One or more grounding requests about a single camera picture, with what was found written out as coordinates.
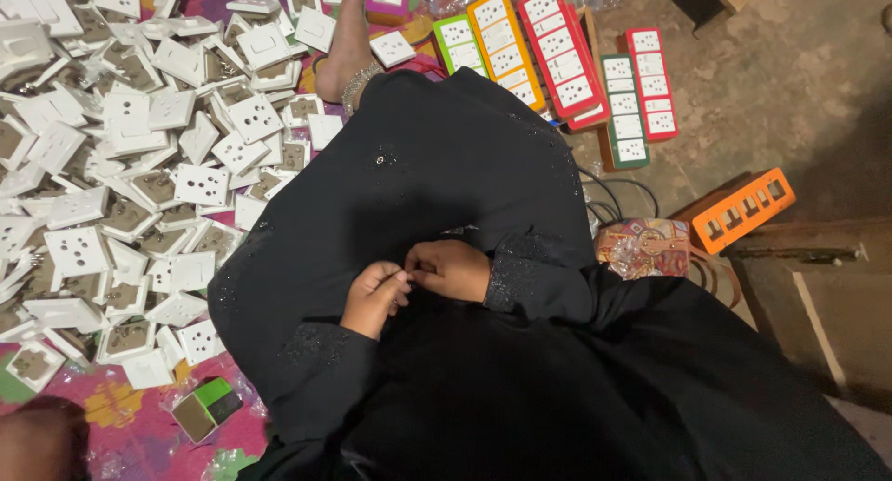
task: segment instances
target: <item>sleeve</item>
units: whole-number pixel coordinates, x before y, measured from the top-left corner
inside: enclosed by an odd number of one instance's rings
[[[707,477],[892,479],[777,347],[703,288],[680,277],[623,281],[608,264],[563,266],[562,249],[535,234],[507,237],[485,304],[569,325],[617,387],[637,385],[628,401],[642,417],[683,425]]]
[[[364,397],[376,348],[375,340],[340,325],[299,324],[279,354],[291,366],[283,373],[293,380],[283,384],[292,390],[268,403],[275,437],[238,479],[329,479],[349,467],[328,443]]]

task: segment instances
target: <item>woman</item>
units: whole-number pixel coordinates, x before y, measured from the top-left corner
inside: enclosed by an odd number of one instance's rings
[[[709,294],[596,263],[536,113],[374,76],[361,0],[334,42],[318,92],[359,111],[210,286],[275,430],[240,479],[889,478]]]

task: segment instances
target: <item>white switch plate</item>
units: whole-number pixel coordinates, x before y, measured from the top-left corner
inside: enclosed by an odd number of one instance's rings
[[[379,36],[369,44],[372,46],[372,52],[388,68],[404,63],[418,55],[400,32],[390,32]]]
[[[307,115],[309,122],[309,139],[313,150],[324,150],[343,129],[343,122],[337,115]]]
[[[129,357],[120,361],[120,365],[124,368],[124,374],[127,375],[133,390],[173,385],[176,382],[162,349]]]
[[[263,214],[267,202],[258,201],[247,195],[236,195],[236,226],[242,230],[251,230],[257,219]]]
[[[331,50],[336,23],[334,19],[329,18],[322,11],[304,5],[301,8],[301,16],[295,28],[295,40],[306,43],[313,49],[323,53],[328,53]]]
[[[226,351],[217,329],[209,320],[177,329],[177,338],[185,352],[185,362],[189,366],[195,366]]]
[[[229,191],[229,172],[209,167],[177,167],[177,189],[174,199],[205,206],[225,206]]]
[[[214,277],[216,251],[190,252],[171,258],[171,288],[178,291],[204,289]]]

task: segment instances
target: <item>finger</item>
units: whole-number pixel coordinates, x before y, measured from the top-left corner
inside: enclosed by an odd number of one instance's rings
[[[406,283],[408,280],[408,274],[400,270],[387,280],[381,283],[377,289],[372,293],[372,298],[377,302],[379,306],[382,308],[384,306],[389,306],[394,303],[394,299],[396,298],[396,294],[400,291],[400,288]]]
[[[367,293],[372,293],[382,281],[400,270],[400,266],[391,261],[375,261],[362,271],[355,283],[361,284]]]
[[[411,272],[418,268],[421,261],[437,261],[437,243],[418,243],[408,250],[404,269]]]
[[[412,280],[427,291],[443,294],[446,290],[445,278],[440,277],[437,274],[426,272],[425,270],[416,270],[412,272]]]

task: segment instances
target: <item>extension board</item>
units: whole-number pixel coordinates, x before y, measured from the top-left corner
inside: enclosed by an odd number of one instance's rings
[[[644,114],[645,137],[649,142],[664,141],[678,135],[675,104],[669,73],[663,57],[663,36],[657,28],[641,28],[625,32],[635,79]]]
[[[518,11],[558,115],[600,110],[587,119],[606,118],[604,91],[574,9],[564,0],[520,0]]]
[[[452,75],[467,66],[486,78],[490,77],[467,14],[434,21],[433,35],[437,40],[434,48],[447,73]]]
[[[467,7],[490,79],[535,111],[545,108],[539,79],[526,51],[511,0],[478,0]]]
[[[610,145],[609,158],[612,162],[606,162],[605,166],[614,170],[648,166],[650,149],[644,137],[631,58],[620,54],[601,56],[601,61],[612,114],[607,129],[601,129],[598,136],[603,146],[606,147],[607,143]]]

